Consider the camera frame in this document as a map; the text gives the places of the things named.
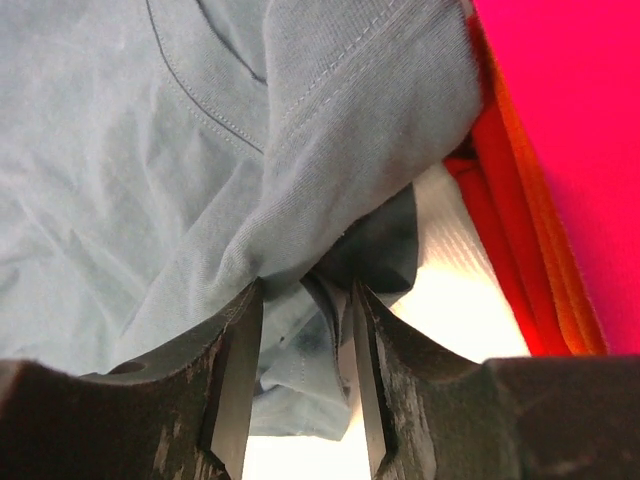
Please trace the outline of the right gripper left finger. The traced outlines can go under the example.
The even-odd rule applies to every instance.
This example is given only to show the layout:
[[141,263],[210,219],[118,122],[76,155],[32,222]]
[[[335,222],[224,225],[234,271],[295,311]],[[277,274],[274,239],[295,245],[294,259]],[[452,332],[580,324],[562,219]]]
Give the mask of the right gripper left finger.
[[238,479],[263,318],[252,283],[213,317],[105,374],[1,364],[5,479]]

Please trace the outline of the teal grey t-shirt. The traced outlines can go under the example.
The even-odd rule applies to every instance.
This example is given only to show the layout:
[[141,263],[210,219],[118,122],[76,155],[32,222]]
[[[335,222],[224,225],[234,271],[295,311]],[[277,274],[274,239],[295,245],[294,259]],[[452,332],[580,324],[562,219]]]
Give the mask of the teal grey t-shirt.
[[105,372],[262,278],[251,431],[338,440],[343,273],[481,109],[458,1],[5,1],[1,354]]

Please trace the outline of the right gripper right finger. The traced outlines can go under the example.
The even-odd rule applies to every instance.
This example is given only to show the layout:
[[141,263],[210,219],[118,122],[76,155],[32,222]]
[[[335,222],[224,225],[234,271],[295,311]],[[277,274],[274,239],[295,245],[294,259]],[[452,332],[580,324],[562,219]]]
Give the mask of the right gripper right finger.
[[365,285],[353,329],[375,479],[635,479],[637,356],[475,363],[398,319]]

